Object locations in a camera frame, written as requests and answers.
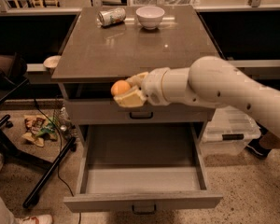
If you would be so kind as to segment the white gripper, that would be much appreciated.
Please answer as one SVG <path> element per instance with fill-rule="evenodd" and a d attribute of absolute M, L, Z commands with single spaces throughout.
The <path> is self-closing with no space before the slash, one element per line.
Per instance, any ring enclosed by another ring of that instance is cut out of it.
<path fill-rule="evenodd" d="M 162 80 L 168 67 L 158 68 L 151 72 L 143 72 L 126 81 L 132 87 L 123 94 L 114 97 L 115 102 L 121 107 L 134 108 L 143 106 L 146 100 L 151 105 L 168 105 L 162 92 Z"/>

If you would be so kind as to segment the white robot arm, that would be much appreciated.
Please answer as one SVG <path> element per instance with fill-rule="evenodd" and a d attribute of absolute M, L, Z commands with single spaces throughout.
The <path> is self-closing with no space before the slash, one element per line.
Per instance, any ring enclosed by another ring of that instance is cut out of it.
<path fill-rule="evenodd" d="M 280 139 L 280 91 L 264 86 L 232 64 L 206 56 L 188 68 L 163 67 L 119 80 L 111 94 L 121 107 L 184 104 L 233 106 Z"/>

